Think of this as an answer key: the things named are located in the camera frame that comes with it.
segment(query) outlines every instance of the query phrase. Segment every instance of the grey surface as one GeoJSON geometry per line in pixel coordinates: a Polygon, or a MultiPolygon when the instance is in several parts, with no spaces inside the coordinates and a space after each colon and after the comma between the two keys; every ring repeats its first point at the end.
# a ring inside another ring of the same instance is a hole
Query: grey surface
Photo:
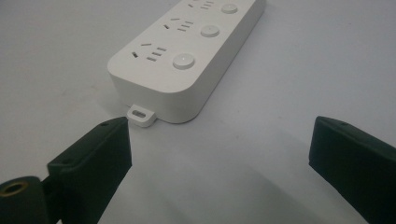
{"type": "MultiPolygon", "coordinates": [[[[177,0],[0,1],[0,182],[124,116],[110,57],[177,0]]],[[[308,166],[316,116],[396,146],[396,1],[269,0],[200,115],[130,125],[100,223],[365,223],[308,166]]]]}

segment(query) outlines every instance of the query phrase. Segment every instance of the mounting hole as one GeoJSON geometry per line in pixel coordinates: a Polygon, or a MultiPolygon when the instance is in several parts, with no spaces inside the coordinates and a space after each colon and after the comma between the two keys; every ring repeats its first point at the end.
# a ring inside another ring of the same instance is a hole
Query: mounting hole
{"type": "Polygon", "coordinates": [[[9,197],[24,191],[29,184],[26,181],[14,182],[0,190],[0,197],[9,197]]]}
{"type": "Polygon", "coordinates": [[[139,117],[139,118],[141,118],[141,119],[143,119],[143,118],[146,117],[146,114],[145,114],[145,113],[142,113],[142,112],[137,111],[137,110],[132,111],[132,114],[135,115],[135,116],[137,116],[137,117],[139,117]]]}

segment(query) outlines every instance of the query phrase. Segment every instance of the power strip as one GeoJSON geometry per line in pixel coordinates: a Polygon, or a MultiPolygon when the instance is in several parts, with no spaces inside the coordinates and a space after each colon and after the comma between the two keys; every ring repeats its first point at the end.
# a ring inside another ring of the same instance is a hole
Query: power strip
{"type": "Polygon", "coordinates": [[[182,0],[115,54],[107,68],[128,118],[195,118],[265,9],[265,0],[182,0]]]}

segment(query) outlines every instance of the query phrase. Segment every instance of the black plastic part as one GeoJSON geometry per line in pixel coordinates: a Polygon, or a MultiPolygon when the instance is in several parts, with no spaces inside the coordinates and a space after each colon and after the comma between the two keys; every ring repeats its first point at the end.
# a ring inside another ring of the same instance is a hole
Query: black plastic part
{"type": "Polygon", "coordinates": [[[396,148],[343,121],[318,117],[309,160],[369,223],[396,223],[396,148]]]}
{"type": "Polygon", "coordinates": [[[1,224],[95,224],[132,166],[128,119],[99,124],[48,164],[0,185],[1,224]]]}
{"type": "Polygon", "coordinates": [[[0,223],[50,223],[44,192],[37,177],[21,177],[0,185],[0,223]]]}
{"type": "Polygon", "coordinates": [[[63,187],[63,224],[97,223],[132,166],[128,119],[106,121],[48,164],[63,187]]]}

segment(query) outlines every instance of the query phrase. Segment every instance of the power switch button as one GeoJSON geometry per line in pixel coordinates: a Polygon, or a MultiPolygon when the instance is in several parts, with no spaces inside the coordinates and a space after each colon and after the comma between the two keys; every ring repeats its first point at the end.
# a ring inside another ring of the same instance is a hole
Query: power switch button
{"type": "Polygon", "coordinates": [[[195,64],[194,57],[188,53],[179,54],[174,58],[174,67],[180,70],[191,68],[195,64]]]}
{"type": "Polygon", "coordinates": [[[238,11],[238,7],[234,4],[226,4],[221,8],[221,11],[225,14],[234,14],[238,11]]]}
{"type": "Polygon", "coordinates": [[[220,33],[219,28],[214,25],[204,26],[204,28],[202,28],[201,30],[201,35],[203,35],[204,37],[215,37],[218,36],[219,33],[220,33]]]}

